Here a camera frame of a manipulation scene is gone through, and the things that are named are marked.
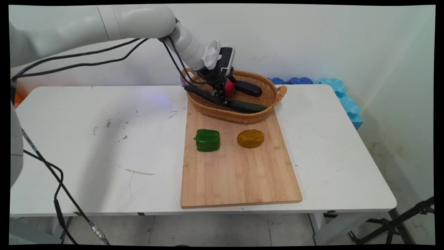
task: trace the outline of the cable connector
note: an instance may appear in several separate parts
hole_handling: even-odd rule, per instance
[[[101,241],[103,241],[105,244],[109,244],[108,239],[106,238],[105,234],[100,230],[100,228],[92,221],[88,222],[89,226],[91,227],[92,231],[96,234],[97,238],[99,238]]]

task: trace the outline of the basket handle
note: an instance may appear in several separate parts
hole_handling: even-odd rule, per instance
[[[278,104],[282,98],[284,98],[285,93],[287,93],[287,86],[280,86],[279,88],[277,88],[277,97],[276,97],[276,101],[274,102],[274,104]]]
[[[185,77],[186,77],[186,71],[188,71],[188,72],[190,72],[190,73],[192,73],[193,74],[193,78],[195,78],[196,76],[197,76],[197,73],[194,71],[194,70],[192,70],[192,69],[190,69],[190,68],[186,68],[186,69],[182,69],[182,75],[184,75]],[[182,76],[179,76],[180,77],[180,82],[182,82],[182,86],[186,86],[186,81],[182,78]]]

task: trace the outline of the white wall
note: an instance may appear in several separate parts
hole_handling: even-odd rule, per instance
[[[434,195],[433,66],[435,11],[362,113],[358,132],[396,197],[399,213]],[[406,227],[418,244],[435,244],[435,216]]]
[[[236,69],[266,77],[342,79],[364,119],[359,133],[405,209],[433,195],[432,91],[435,6],[169,4],[203,44],[236,47]],[[42,29],[75,7],[10,6],[18,29]],[[62,54],[107,48],[93,44]],[[33,72],[124,56],[129,47],[49,62]],[[11,75],[22,67],[11,69]],[[149,40],[125,61],[22,78],[22,93],[42,85],[179,85],[163,45]],[[433,215],[407,226],[434,243]]]

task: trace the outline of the black cable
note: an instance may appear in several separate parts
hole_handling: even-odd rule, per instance
[[[55,72],[59,72],[62,70],[66,70],[66,69],[72,69],[72,68],[77,68],[77,67],[81,67],[81,66],[97,66],[97,65],[102,65],[102,64],[107,64],[107,63],[112,63],[112,62],[118,62],[118,61],[122,61],[125,60],[129,55],[131,55],[131,53],[133,53],[133,51],[135,49],[137,49],[137,47],[139,47],[142,43],[144,43],[145,41],[147,41],[148,39],[143,39],[140,43],[138,43],[136,46],[134,46],[126,56],[119,58],[119,59],[113,59],[113,60],[108,60],[108,61],[103,61],[103,62],[97,62],[97,63],[79,63],[79,64],[74,64],[74,65],[70,65],[70,66],[66,66],[66,67],[61,67],[58,69],[52,69],[52,70],[48,70],[48,71],[42,71],[42,72],[37,72],[37,73],[30,73],[30,74],[22,74],[17,76],[17,78],[20,77],[34,77],[34,76],[41,76],[41,75],[46,75],[46,74],[51,74],[51,73],[55,73]]]
[[[179,58],[179,61],[180,61],[180,63],[182,64],[182,67],[185,69],[185,65],[183,64],[183,62],[182,62],[182,58],[180,57],[179,53],[177,53],[176,46],[174,45],[173,40],[172,40],[169,36],[167,36],[167,37],[168,37],[168,39],[170,39],[171,45],[173,46],[173,49],[174,49],[174,51],[176,52],[176,55],[177,55],[177,57]],[[219,79],[214,80],[214,81],[196,82],[196,81],[194,81],[194,80],[190,77],[190,75],[188,74],[188,71],[185,70],[185,73],[186,73],[186,75],[189,77],[189,79],[190,79],[192,82],[197,83],[197,84],[213,84],[213,83],[218,83],[218,82],[222,81],[222,79],[219,78]]]
[[[140,40],[139,38],[137,39],[133,39],[129,42],[126,43],[122,43],[113,47],[109,47],[109,48],[105,48],[105,49],[100,49],[100,50],[96,50],[96,51],[90,51],[90,52],[84,52],[84,53],[77,53],[77,54],[72,54],[72,55],[66,55],[66,56],[54,56],[54,57],[49,57],[46,59],[42,59],[40,61],[37,61],[31,65],[29,65],[28,67],[25,67],[24,69],[20,70],[15,76],[12,77],[12,80],[16,80],[17,78],[19,78],[20,75],[23,75],[26,71],[36,67],[39,64],[42,64],[44,62],[47,61],[52,61],[52,60],[58,60],[58,59],[65,59],[65,58],[72,58],[72,57],[77,57],[77,56],[87,56],[87,55],[92,55],[92,54],[97,54],[97,53],[102,53],[102,52],[106,52],[106,51],[110,51],[116,48],[120,48],[122,46],[134,43],[135,41]]]
[[[186,81],[186,83],[188,83],[189,85],[191,85],[191,86],[193,86],[193,87],[197,87],[196,85],[192,85],[192,84],[186,79],[186,77],[182,74],[182,71],[180,71],[179,66],[177,66],[177,63],[176,63],[176,61],[174,60],[173,55],[171,54],[170,49],[168,48],[167,44],[165,43],[165,41],[162,41],[162,42],[163,42],[163,45],[164,45],[165,48],[166,48],[166,51],[167,51],[168,54],[170,55],[171,60],[172,60],[173,63],[174,63],[174,66],[176,66],[177,71],[179,71],[180,76],[182,76],[182,78],[183,78],[183,79]]]
[[[26,150],[23,150],[23,152],[24,152],[25,154],[28,154],[28,155],[30,155],[30,156],[36,158],[37,160],[40,160],[40,161],[41,161],[41,159],[40,159],[38,156],[36,156],[36,155],[34,155],[34,154],[32,154],[32,153],[26,151]],[[63,171],[62,171],[60,168],[58,168],[56,165],[53,165],[53,164],[51,164],[51,163],[49,163],[49,162],[48,162],[48,164],[49,164],[51,167],[55,168],[56,170],[58,170],[58,171],[60,172],[60,182],[59,182],[59,187],[57,187],[57,190],[56,190],[56,192],[55,192],[55,194],[54,194],[54,200],[56,200],[56,199],[57,199],[57,195],[59,194],[59,191],[60,191],[60,187],[62,186],[62,183],[63,183]]]
[[[196,82],[196,81],[194,81],[193,78],[190,77],[190,75],[188,74],[188,71],[185,69],[185,65],[183,64],[182,58],[180,57],[179,53],[177,52],[177,49],[176,49],[176,46],[175,46],[174,43],[173,43],[173,40],[172,40],[169,36],[167,36],[167,38],[170,40],[171,45],[173,46],[174,52],[176,53],[177,58],[179,59],[180,63],[182,64],[182,67],[183,67],[183,69],[185,70],[185,73],[186,73],[186,75],[188,76],[188,78],[190,79],[190,81],[192,81],[192,82],[194,82],[194,83],[196,83],[196,84],[213,84],[213,83],[218,83],[218,82],[222,81],[221,78],[219,78],[219,79],[217,79],[217,80],[214,80],[214,81],[206,81],[206,82]],[[166,50],[168,51],[168,54],[170,55],[171,59],[173,60],[174,64],[176,65],[176,68],[177,68],[177,70],[179,71],[180,75],[185,79],[185,81],[186,81],[188,84],[190,84],[190,83],[186,80],[186,78],[182,75],[182,72],[181,72],[181,70],[179,69],[179,67],[177,66],[176,62],[174,61],[173,56],[171,55],[170,49],[167,47],[165,41],[162,41],[162,42],[163,42],[163,45],[165,46]]]
[[[59,177],[57,176],[57,174],[54,172],[54,170],[50,167],[50,165],[48,164],[48,162],[45,160],[45,158],[43,157],[42,154],[40,154],[40,152],[38,151],[38,149],[36,148],[36,146],[33,144],[33,142],[31,141],[31,139],[28,137],[28,135],[26,134],[26,132],[22,129],[22,134],[25,137],[26,141],[29,143],[29,145],[32,147],[32,149],[34,150],[34,152],[37,154],[37,156],[40,158],[41,161],[43,161],[43,163],[46,165],[46,167],[49,169],[49,171],[51,171],[52,175],[54,175],[57,180],[59,181],[59,185],[62,184],[61,180],[59,179]],[[57,200],[57,196],[54,196],[54,206],[55,206],[55,211],[57,213],[57,219],[59,220],[59,224],[60,226],[63,228],[63,230],[65,231],[66,235],[68,236],[68,238],[77,245],[77,242],[75,241],[75,239],[71,236],[71,234],[68,231],[68,228],[66,228],[66,224],[65,224],[65,220],[63,219],[63,213],[60,209],[60,205],[59,205],[59,201]]]
[[[32,153],[30,153],[30,152],[28,152],[28,151],[26,151],[26,150],[23,150],[23,152],[24,152],[25,154],[31,156],[31,157],[34,157],[35,159],[37,159],[37,160],[39,160],[39,161],[44,161],[44,159],[42,160],[39,156],[34,155],[34,154],[32,154]],[[68,190],[66,189],[65,185],[63,184],[63,171],[62,171],[60,168],[58,168],[56,165],[54,165],[54,164],[52,164],[52,163],[50,163],[50,162],[47,162],[47,163],[48,163],[48,165],[50,165],[51,167],[57,169],[57,170],[60,172],[60,175],[61,175],[61,178],[60,178],[60,179],[58,178],[57,175],[55,175],[57,181],[59,181],[59,185],[61,185],[62,188],[63,188],[63,190],[65,190],[66,194],[68,195],[68,197],[70,198],[70,200],[72,201],[72,203],[77,207],[77,209],[78,209],[79,212],[82,214],[83,218],[85,218],[85,220],[88,222],[88,224],[89,224],[90,226],[91,226],[91,225],[94,226],[94,223],[92,223],[92,222],[88,219],[88,217],[86,217],[85,213],[82,211],[82,209],[79,207],[79,205],[75,202],[74,198],[71,196],[71,194],[68,192]],[[56,210],[57,215],[62,214],[62,211],[60,210],[59,202],[57,201],[56,198],[54,199],[54,204],[55,204],[55,207],[56,207],[55,210]],[[66,233],[66,235],[69,237],[69,239],[70,239],[74,244],[77,244],[77,243],[75,242],[75,240],[74,240],[72,237],[70,237],[70,234],[69,234],[68,230],[66,230],[66,229],[64,228],[64,225],[62,225],[62,224],[64,224],[64,221],[63,221],[63,222],[59,221],[59,223],[61,224],[62,228],[65,230],[65,233]],[[111,246],[111,244],[109,243],[109,241],[108,241],[106,238],[102,239],[102,241],[105,242],[107,245]]]
[[[39,160],[39,161],[43,161],[40,157],[38,157],[38,156],[36,156],[36,155],[34,155],[34,154],[32,154],[32,153],[30,153],[30,152],[28,152],[28,151],[26,151],[26,150],[23,150],[23,152],[25,152],[25,154],[27,154],[27,155],[29,155],[29,156],[32,156],[32,157],[34,157],[35,159],[37,159],[37,160]],[[54,164],[52,164],[52,163],[50,163],[50,162],[47,162],[51,167],[53,167],[53,168],[55,168],[55,169],[57,169],[57,170],[59,170],[60,168],[58,168],[56,165],[54,165]],[[55,178],[57,179],[57,181],[59,182],[59,183],[61,183],[61,186],[62,186],[62,188],[63,188],[63,190],[65,190],[65,192],[66,192],[66,195],[69,197],[69,199],[72,201],[72,203],[75,205],[75,207],[77,208],[77,210],[79,210],[79,213],[83,216],[83,218],[85,218],[85,220],[87,221],[87,222],[89,222],[89,219],[88,219],[88,217],[85,215],[85,213],[82,211],[82,209],[80,208],[80,206],[77,204],[77,202],[74,200],[74,198],[71,196],[71,194],[69,193],[69,191],[68,191],[68,189],[65,187],[65,185],[63,184],[63,182],[59,179],[59,177],[57,176],[57,175],[55,175]]]

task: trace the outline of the tiled floor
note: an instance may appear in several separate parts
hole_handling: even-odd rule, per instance
[[[381,213],[375,218],[390,218]],[[313,229],[308,214],[195,214],[162,216],[90,217],[112,245],[135,246],[313,246]],[[50,218],[21,218],[39,230]],[[353,230],[362,237],[379,225],[364,223]],[[69,231],[79,244],[102,245],[82,217],[74,217]],[[369,244],[384,244],[385,235]],[[65,238],[64,244],[72,244]],[[353,245],[345,234],[330,245]],[[393,244],[403,244],[393,236]]]

